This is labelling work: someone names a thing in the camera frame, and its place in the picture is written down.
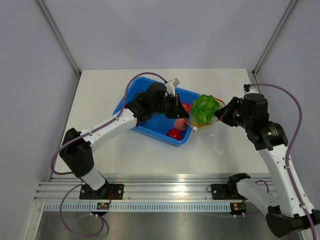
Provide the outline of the green toy lettuce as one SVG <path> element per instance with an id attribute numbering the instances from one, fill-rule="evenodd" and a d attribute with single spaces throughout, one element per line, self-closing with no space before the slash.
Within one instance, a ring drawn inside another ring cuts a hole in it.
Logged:
<path id="1" fill-rule="evenodd" d="M 220 109 L 220 103 L 212 95 L 202 94 L 192 103 L 191 121 L 197 126 L 211 124 L 214 113 Z"/>

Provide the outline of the pink toy peach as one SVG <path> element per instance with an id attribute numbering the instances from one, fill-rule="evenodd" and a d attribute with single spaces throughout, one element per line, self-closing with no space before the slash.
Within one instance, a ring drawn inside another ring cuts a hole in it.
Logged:
<path id="1" fill-rule="evenodd" d="M 173 128 L 178 131 L 185 131 L 188 127 L 189 126 L 184 118 L 177 118 L 173 124 Z"/>

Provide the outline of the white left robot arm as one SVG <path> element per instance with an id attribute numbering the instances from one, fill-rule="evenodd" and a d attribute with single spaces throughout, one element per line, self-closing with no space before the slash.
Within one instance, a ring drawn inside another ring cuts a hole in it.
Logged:
<path id="1" fill-rule="evenodd" d="M 100 124 L 85 130 L 69 129 L 59 151 L 60 158 L 72 174 L 88 185 L 97 199 L 111 195 L 108 181 L 97 170 L 93 153 L 121 132 L 133 129 L 152 118 L 164 114 L 168 119 L 184 119 L 190 115 L 176 93 L 178 79 L 167 83 L 153 82 L 146 91 L 130 102 L 123 102 L 119 112 Z"/>

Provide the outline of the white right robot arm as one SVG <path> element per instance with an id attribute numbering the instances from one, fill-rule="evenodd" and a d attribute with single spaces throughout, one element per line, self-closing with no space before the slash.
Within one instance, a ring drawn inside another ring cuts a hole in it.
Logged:
<path id="1" fill-rule="evenodd" d="M 231 127 L 242 127 L 248 140 L 264 160 L 277 197 L 258 187 L 246 173 L 231 175 L 224 188 L 211 185 L 212 197 L 231 197 L 251 201 L 265 216 L 271 232 L 278 238 L 320 223 L 320 212 L 306 196 L 290 159 L 288 139 L 282 126 L 269 119 L 268 101 L 263 94 L 248 93 L 231 101 L 214 114 Z"/>

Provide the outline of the clear zip bag orange zipper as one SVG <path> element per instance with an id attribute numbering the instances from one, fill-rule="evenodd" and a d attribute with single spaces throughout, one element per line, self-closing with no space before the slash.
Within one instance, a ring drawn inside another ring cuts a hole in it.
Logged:
<path id="1" fill-rule="evenodd" d="M 214 97 L 221 106 L 221 109 L 226 106 L 225 102 L 221 99 Z M 203 144 L 212 149 L 214 154 L 221 156 L 225 152 L 225 130 L 222 123 L 219 123 L 219 119 L 214 116 L 213 122 L 209 124 L 195 125 L 192 122 L 191 108 L 189 118 L 186 123 L 191 127 L 195 136 L 200 139 Z"/>

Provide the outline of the red toy apple top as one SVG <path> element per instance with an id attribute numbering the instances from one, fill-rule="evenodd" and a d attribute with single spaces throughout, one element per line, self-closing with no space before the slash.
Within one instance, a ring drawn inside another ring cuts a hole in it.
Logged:
<path id="1" fill-rule="evenodd" d="M 189 114 L 191 111 L 191 105 L 188 103 L 182 103 L 184 110 Z"/>

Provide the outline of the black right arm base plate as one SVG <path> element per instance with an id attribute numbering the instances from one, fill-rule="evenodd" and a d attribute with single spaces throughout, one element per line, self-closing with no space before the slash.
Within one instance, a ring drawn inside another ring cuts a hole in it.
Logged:
<path id="1" fill-rule="evenodd" d="M 211 193 L 213 200 L 239 200 L 246 201 L 247 198 L 239 193 L 230 190 L 226 183 L 211 184 L 206 187 L 206 190 Z"/>

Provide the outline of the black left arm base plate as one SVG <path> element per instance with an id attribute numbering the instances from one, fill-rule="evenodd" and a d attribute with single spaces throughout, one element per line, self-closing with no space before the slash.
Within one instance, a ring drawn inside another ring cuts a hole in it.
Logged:
<path id="1" fill-rule="evenodd" d="M 80 200 L 122 200 L 124 184 L 106 183 L 100 189 L 93 190 L 88 184 L 81 186 Z"/>

